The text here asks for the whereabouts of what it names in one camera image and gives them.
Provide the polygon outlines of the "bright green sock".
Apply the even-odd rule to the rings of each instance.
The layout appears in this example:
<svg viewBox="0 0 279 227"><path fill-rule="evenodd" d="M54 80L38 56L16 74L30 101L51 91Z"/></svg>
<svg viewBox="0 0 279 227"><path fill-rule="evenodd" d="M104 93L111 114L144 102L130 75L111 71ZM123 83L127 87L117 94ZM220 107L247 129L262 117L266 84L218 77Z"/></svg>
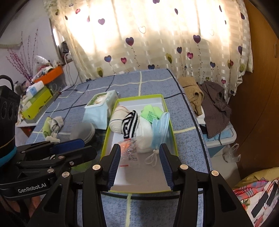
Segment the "bright green sock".
<svg viewBox="0 0 279 227"><path fill-rule="evenodd" d="M153 120L160 119L161 115L163 114L163 111L156 106L152 105L146 105L143 110L141 111L140 116L150 123L153 122Z"/></svg>

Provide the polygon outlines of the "small clear plastic bag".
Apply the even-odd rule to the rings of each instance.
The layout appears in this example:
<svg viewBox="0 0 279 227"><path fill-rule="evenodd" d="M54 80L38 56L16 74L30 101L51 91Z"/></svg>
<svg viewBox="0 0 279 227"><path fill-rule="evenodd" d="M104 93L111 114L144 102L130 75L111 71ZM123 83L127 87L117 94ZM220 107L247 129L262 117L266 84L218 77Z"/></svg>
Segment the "small clear plastic bag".
<svg viewBox="0 0 279 227"><path fill-rule="evenodd" d="M137 153L137 139L129 138L118 142L121 148L119 167L139 167L140 161Z"/></svg>

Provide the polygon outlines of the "striped shallow tray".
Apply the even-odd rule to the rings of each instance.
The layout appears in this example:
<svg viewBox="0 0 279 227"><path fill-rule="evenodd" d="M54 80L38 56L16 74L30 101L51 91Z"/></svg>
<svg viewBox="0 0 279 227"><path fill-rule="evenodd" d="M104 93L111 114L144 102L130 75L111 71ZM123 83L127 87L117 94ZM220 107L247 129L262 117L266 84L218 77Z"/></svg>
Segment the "striped shallow tray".
<svg viewBox="0 0 279 227"><path fill-rule="evenodd" d="M49 100L49 102L39 111L39 113L35 116L34 119L32 120L27 120L25 121L27 123L32 123L32 122L37 122L39 118L45 113L45 111L50 107L50 105L55 101L55 99L58 97L58 93L55 93L52 98Z"/></svg>

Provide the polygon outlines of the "brown checked shirt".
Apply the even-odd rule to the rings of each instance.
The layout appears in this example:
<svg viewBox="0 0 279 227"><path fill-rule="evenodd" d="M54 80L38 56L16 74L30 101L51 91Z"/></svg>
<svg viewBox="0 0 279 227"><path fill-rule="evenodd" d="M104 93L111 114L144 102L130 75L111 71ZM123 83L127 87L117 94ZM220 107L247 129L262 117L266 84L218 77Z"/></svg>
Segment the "brown checked shirt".
<svg viewBox="0 0 279 227"><path fill-rule="evenodd" d="M207 136L211 139L227 127L232 110L225 100L225 90L219 84L205 81L199 88L204 93L201 106L205 113Z"/></svg>

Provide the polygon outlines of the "white storage bin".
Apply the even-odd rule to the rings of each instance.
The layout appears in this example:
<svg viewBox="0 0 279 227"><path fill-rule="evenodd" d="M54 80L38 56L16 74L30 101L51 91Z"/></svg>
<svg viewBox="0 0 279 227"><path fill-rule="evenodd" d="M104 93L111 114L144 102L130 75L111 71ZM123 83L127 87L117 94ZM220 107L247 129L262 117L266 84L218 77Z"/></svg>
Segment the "white storage bin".
<svg viewBox="0 0 279 227"><path fill-rule="evenodd" d="M214 155L216 155L216 153L222 150L224 146L234 143L236 141L237 134L233 125L231 124L231 122L229 122L229 124L224 130L222 130L222 132L209 139L208 135L206 134L207 129L204 117L205 115L202 114L200 116L196 116L196 119L199 123L204 140L206 142L209 156L213 157Z"/></svg>

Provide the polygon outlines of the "black white striped sock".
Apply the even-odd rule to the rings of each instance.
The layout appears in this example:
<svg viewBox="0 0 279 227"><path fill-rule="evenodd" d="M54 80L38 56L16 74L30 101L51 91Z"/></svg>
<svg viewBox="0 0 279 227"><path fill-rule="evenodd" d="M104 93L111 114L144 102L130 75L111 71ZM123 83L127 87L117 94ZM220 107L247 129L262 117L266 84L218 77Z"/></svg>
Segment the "black white striped sock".
<svg viewBox="0 0 279 227"><path fill-rule="evenodd" d="M124 139L135 137L139 125L139 117L135 110L128 113L122 120L122 134Z"/></svg>

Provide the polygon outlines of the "green edged white box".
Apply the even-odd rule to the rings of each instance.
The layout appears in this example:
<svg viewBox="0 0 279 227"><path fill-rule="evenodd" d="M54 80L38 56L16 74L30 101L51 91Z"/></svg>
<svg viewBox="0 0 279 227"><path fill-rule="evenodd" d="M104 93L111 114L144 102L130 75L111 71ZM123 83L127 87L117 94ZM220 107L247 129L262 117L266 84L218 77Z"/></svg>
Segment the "green edged white box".
<svg viewBox="0 0 279 227"><path fill-rule="evenodd" d="M163 112L168 112L167 106L161 94L120 98L116 101L113 111L119 105L126 107L130 110L130 112L135 110L139 118L141 111L146 105L156 106ZM111 131L110 127L108 127L101 156L109 155L114 144L118 144L118 142L122 140L124 140L123 134L114 133ZM178 154L170 120L165 144L171 154ZM167 185L165 180L159 154L157 156L156 166L152 167L150 164L145 164L145 159L151 154L152 149L147 153L138 152L140 160L139 167L118 167L114 185L111 190L113 192L120 193L159 193L170 191L170 187Z"/></svg>

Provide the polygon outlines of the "light blue wet wipes pack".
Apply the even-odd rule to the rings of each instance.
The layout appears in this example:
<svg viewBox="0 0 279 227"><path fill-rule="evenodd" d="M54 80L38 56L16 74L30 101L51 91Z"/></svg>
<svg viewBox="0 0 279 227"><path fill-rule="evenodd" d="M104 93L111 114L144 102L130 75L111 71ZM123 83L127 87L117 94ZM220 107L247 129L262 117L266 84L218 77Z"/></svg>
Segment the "light blue wet wipes pack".
<svg viewBox="0 0 279 227"><path fill-rule="evenodd" d="M115 90L94 95L85 106L82 122L92 123L95 129L106 130L117 99Z"/></svg>

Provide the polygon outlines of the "white knitted sock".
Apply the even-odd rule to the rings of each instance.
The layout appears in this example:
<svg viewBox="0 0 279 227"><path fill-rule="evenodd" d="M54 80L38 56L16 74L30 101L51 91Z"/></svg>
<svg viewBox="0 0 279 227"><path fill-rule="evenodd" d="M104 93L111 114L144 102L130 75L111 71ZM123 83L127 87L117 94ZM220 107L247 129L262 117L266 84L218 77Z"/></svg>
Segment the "white knitted sock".
<svg viewBox="0 0 279 227"><path fill-rule="evenodd" d="M141 116L139 118L139 125L136 130L136 148L139 153L147 153L151 151L153 140L152 124Z"/></svg>

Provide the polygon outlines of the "white sock bundle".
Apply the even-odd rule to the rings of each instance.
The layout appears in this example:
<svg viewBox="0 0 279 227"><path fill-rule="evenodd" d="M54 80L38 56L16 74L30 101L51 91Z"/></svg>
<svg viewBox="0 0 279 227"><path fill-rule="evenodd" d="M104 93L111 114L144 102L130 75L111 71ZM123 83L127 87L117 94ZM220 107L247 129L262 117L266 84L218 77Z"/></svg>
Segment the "white sock bundle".
<svg viewBox="0 0 279 227"><path fill-rule="evenodd" d="M60 143L60 139L57 138L57 133L53 132L50 136L45 138L46 141Z"/></svg>

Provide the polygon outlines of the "blue face mask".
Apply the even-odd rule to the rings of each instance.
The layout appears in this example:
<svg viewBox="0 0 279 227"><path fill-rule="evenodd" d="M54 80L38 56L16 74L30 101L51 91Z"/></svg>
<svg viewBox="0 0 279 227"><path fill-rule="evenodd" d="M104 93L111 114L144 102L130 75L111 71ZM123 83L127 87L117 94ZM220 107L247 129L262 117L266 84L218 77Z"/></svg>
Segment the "blue face mask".
<svg viewBox="0 0 279 227"><path fill-rule="evenodd" d="M167 140L169 128L170 114L169 112L162 113L159 119L154 119L152 122L153 139L151 143L152 154L145 159L145 164L150 164L152 167L157 164L157 156L159 147Z"/></svg>

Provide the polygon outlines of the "orange plastic basin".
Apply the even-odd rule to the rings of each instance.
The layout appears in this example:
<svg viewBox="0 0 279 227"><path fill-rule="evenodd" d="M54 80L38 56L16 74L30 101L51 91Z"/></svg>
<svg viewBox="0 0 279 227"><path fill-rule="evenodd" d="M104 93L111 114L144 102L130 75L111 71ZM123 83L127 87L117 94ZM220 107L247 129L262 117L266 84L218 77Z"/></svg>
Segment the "orange plastic basin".
<svg viewBox="0 0 279 227"><path fill-rule="evenodd" d="M44 85L47 85L62 74L63 74L62 66L58 66L55 69L52 69L51 71L46 73L45 75L41 76L40 78L35 79L34 83L42 81Z"/></svg>

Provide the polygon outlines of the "beige red-striped sock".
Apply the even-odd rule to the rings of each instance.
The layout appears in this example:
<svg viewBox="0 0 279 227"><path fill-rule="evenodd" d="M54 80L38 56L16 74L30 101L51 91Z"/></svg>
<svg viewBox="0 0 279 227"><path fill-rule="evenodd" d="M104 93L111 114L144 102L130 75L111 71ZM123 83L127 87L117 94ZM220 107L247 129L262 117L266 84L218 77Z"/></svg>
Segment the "beige red-striped sock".
<svg viewBox="0 0 279 227"><path fill-rule="evenodd" d="M126 107L121 105L117 106L113 111L109 121L109 127L111 131L122 134L122 121L129 113L130 110L128 110Z"/></svg>

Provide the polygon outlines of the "tan knitted sweater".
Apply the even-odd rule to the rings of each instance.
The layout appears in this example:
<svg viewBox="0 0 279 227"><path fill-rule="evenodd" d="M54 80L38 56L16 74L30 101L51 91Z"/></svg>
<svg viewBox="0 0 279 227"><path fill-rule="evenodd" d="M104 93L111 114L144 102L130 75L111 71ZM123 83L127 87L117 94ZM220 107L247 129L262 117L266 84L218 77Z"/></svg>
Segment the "tan knitted sweater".
<svg viewBox="0 0 279 227"><path fill-rule="evenodd" d="M180 85L189 100L189 103L196 115L202 115L201 104L204 99L204 93L199 88L193 77L180 77L178 79Z"/></svg>

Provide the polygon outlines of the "white side table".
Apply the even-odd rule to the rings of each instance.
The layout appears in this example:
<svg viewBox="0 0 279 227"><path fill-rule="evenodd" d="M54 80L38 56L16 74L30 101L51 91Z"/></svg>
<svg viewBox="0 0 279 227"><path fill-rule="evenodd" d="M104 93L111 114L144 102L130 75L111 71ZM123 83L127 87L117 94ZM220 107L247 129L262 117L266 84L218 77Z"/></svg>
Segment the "white side table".
<svg viewBox="0 0 279 227"><path fill-rule="evenodd" d="M16 127L17 128L33 127L33 126L37 126L37 124L38 124L37 122L27 123L26 121L21 121L16 124Z"/></svg>

